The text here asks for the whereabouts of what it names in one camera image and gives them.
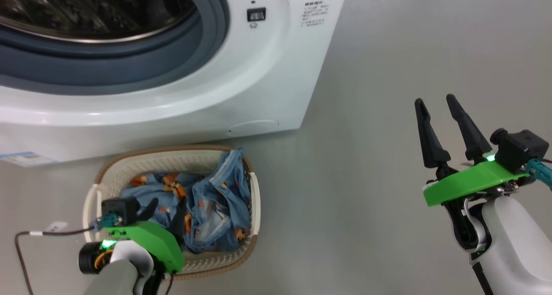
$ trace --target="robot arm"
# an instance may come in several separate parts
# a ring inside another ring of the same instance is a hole
[[[138,270],[128,260],[119,260],[105,266],[92,282],[85,295],[133,295]]]
[[[526,209],[502,196],[482,213],[489,248],[470,260],[485,295],[552,294],[552,244]]]
[[[499,129],[491,136],[499,151],[485,158],[492,150],[489,143],[453,95],[447,102],[474,165],[461,172],[447,165],[450,155],[436,138],[423,101],[416,100],[424,165],[437,168],[436,180],[424,188],[428,206],[447,209],[485,295],[552,294],[552,244],[509,197],[536,179],[552,186],[552,169],[541,163],[549,144],[528,130],[508,134]],[[485,202],[471,205],[473,201]]]
[[[99,274],[85,295],[155,295],[166,272],[173,274],[184,267],[177,241],[182,238],[184,219],[175,219],[169,230],[147,221],[156,205],[152,201],[137,215],[140,206],[134,197],[102,202],[102,218],[93,228],[105,229],[120,240],[90,242],[81,248],[81,272]]]

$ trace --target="cable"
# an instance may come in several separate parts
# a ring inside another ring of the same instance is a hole
[[[111,254],[111,253],[113,253],[113,250],[108,250],[108,251],[105,251],[105,252],[101,253],[100,255],[98,255],[98,257],[96,258],[96,260],[94,262],[94,268],[98,269],[98,266],[100,265],[100,260],[105,259],[105,256],[107,256],[107,254]]]
[[[21,269],[23,270],[23,276],[25,277],[25,284],[27,285],[27,291],[29,291],[30,295],[34,295],[33,289],[31,288],[31,283],[29,281],[29,274],[27,273],[27,268],[25,266],[25,262],[23,261],[23,255],[21,254],[21,248],[19,247],[19,237],[25,236],[25,235],[33,235],[33,236],[71,236],[71,235],[77,235],[82,234],[83,232],[89,232],[92,230],[92,227],[81,229],[81,230],[75,230],[74,232],[18,232],[16,234],[16,237],[14,238],[14,241],[16,243],[16,251],[17,256],[19,257],[19,263],[21,264]]]
[[[171,291],[173,280],[174,280],[174,275],[171,274],[171,281],[169,282],[169,287],[167,287],[167,291],[165,292],[165,295],[169,295],[169,292]]]

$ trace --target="plastic basket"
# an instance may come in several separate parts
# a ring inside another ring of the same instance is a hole
[[[224,152],[225,146],[189,145],[162,149],[130,152],[116,157],[98,173],[94,185],[88,191],[83,209],[82,225],[89,226],[92,219],[100,217],[102,200],[118,197],[129,181],[143,173],[179,171],[208,175],[212,173]],[[212,276],[233,270],[250,257],[257,242],[260,227],[260,194],[253,167],[244,157],[243,165],[250,179],[251,188],[251,234],[234,252],[204,252],[192,254],[183,252],[185,267],[174,279],[193,279]],[[108,239],[105,230],[92,234],[85,232],[86,242]]]

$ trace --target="denim clothing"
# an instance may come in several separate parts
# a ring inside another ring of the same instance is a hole
[[[187,212],[184,243],[190,252],[233,251],[250,231],[250,190],[243,172],[243,149],[222,155],[214,173],[207,177],[189,173],[149,173],[135,177],[121,197],[134,196],[140,214],[157,198],[150,221],[167,229],[178,203],[185,197]]]
[[[191,252],[236,250],[236,229],[249,229],[250,190],[242,156],[243,149],[223,154],[215,172],[192,186],[186,199],[191,233],[185,235]]]
[[[201,179],[201,176],[189,173],[176,173],[176,175],[172,175],[171,173],[150,173],[134,179],[132,184],[135,187],[129,186],[121,193],[121,197],[136,197],[138,202],[140,202],[138,214],[142,213],[152,199],[157,198],[159,200],[157,210],[155,210],[154,216],[150,218],[150,221],[166,229],[171,224],[174,214],[176,214],[179,201],[179,198],[172,192],[169,184],[179,183],[186,191],[190,190],[193,183],[199,181],[199,179]],[[135,183],[135,181],[139,181],[144,185],[138,185],[139,183]]]

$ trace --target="teal connector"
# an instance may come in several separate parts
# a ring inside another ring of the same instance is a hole
[[[537,159],[531,159],[525,167],[525,172],[552,189],[552,169]]]
[[[109,213],[90,224],[92,232],[98,232],[104,228],[114,227],[119,224],[119,218],[115,213]]]

